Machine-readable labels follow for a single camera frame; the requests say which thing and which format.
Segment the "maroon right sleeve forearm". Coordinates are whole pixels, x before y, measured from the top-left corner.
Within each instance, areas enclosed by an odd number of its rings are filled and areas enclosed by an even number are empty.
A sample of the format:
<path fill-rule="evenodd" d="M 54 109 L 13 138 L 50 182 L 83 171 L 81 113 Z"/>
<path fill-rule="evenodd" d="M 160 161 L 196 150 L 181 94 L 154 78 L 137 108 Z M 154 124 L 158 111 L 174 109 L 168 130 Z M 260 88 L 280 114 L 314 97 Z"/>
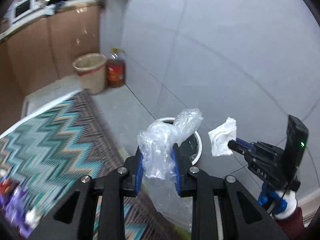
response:
<path fill-rule="evenodd" d="M 303 213 L 300 207 L 285 219 L 275 219 L 289 239 L 297 239 L 304 231 Z"/>

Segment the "right blue white gloved hand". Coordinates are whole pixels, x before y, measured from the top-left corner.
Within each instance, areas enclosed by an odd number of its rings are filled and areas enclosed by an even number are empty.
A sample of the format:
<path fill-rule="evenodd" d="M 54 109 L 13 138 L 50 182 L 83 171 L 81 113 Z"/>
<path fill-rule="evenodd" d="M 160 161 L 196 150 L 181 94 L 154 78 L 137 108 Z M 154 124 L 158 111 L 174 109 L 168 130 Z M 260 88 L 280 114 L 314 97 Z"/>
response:
<path fill-rule="evenodd" d="M 289 218 L 298 206 L 295 191 L 274 190 L 267 183 L 263 183 L 258 203 L 265 206 L 269 202 L 274 204 L 272 216 L 279 220 Z"/>

